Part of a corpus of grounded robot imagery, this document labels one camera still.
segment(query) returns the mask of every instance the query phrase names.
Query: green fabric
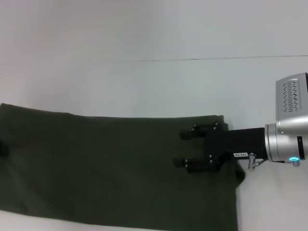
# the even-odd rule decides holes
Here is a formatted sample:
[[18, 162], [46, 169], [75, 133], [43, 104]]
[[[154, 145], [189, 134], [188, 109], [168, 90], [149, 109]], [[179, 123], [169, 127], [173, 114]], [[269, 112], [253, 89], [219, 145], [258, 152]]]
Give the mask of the green fabric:
[[187, 174], [201, 157], [178, 132], [222, 116], [85, 117], [2, 104], [0, 209], [88, 224], [166, 231], [236, 231], [235, 163]]

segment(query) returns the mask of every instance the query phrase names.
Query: white wall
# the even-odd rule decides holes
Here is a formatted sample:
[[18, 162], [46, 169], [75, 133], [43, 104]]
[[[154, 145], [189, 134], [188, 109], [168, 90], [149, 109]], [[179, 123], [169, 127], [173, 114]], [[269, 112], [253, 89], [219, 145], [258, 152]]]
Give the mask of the white wall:
[[[307, 5], [0, 0], [0, 101], [87, 116], [217, 114], [234, 129], [263, 127], [275, 121], [275, 81], [308, 71]], [[237, 190], [240, 230], [306, 230], [307, 192], [308, 164], [264, 163]], [[0, 227], [124, 230], [6, 212]]]

